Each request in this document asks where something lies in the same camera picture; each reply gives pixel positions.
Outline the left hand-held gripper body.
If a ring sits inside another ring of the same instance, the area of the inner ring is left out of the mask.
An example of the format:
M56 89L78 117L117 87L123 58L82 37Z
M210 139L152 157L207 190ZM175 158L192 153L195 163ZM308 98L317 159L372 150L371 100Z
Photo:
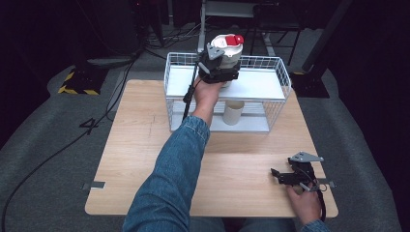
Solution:
M239 56L227 56L222 48L206 45L206 49L199 54L198 74L208 83L228 82L238 78L239 73L234 73L232 68L239 61Z

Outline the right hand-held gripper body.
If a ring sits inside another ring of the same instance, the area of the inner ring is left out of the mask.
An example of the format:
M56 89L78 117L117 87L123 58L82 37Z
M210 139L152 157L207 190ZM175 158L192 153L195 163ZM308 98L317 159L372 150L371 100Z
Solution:
M288 159L288 164L293 170L292 173L283 173L283 176L292 178L292 184L288 186L300 186L307 191L326 191L327 185L322 185L319 181L324 178L317 178L312 167L313 162L322 162L324 159L307 152L299 152Z

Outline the white jar with red lid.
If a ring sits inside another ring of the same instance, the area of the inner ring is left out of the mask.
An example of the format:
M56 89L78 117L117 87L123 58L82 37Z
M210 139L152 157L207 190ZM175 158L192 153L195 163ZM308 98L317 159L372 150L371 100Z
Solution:
M236 34L217 35L209 42L212 46L222 48L227 56L239 56L239 59L243 52L243 43L244 38ZM228 87L230 82L223 82L223 87Z

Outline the white wire shelf rack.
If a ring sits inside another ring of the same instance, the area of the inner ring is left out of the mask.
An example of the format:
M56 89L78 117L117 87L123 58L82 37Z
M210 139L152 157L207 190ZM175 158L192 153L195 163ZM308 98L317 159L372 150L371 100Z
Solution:
M164 71L164 92L169 129L181 125L186 108L183 97L197 75L195 53L170 52ZM220 91L214 110L212 131L268 132L271 130L290 92L291 81L278 57L242 56L239 77ZM227 101L244 102L239 121L230 126L223 121Z

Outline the person's left hand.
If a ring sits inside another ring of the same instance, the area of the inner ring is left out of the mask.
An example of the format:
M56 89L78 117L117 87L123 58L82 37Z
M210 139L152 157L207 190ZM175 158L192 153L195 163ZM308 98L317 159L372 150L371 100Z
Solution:
M199 77L194 81L195 110L193 115L210 123L212 121L214 107L219 99L220 89L223 82L208 84Z

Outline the person's right hand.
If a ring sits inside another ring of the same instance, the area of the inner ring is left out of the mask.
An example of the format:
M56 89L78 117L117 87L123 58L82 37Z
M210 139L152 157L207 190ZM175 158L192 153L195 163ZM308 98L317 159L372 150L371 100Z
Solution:
M285 187L291 207L302 225L321 219L322 207L318 194L309 191L297 193L292 186Z

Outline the white metal stand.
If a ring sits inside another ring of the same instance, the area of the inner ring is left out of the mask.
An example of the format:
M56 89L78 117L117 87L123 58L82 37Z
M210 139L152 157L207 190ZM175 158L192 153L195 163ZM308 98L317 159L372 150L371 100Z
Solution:
M201 52L205 46L205 21L206 16L230 16L252 18L254 3L223 2L222 0L201 0L200 32L197 51Z

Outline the person's legs in jeans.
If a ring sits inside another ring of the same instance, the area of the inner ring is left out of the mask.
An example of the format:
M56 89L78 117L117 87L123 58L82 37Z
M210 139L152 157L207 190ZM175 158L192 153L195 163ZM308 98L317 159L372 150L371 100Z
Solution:
M191 217L190 232L297 232L290 218Z

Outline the black stand with base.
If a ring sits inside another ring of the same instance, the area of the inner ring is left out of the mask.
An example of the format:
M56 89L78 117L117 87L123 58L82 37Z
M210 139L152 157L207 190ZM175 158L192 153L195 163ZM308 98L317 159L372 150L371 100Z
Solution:
M292 88L298 98L327 99L329 97L322 81L322 75L327 70L337 50L337 46L331 44L331 39L352 2L353 0L341 0L322 35L302 65L303 71L292 72L289 75Z

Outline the black yellow striped stand base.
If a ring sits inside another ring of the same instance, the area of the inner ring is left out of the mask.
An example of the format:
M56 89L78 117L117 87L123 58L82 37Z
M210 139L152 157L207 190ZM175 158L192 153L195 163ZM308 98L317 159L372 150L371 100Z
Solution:
M92 68L84 71L73 68L65 78L58 93L97 96L101 93L107 74L107 69Z

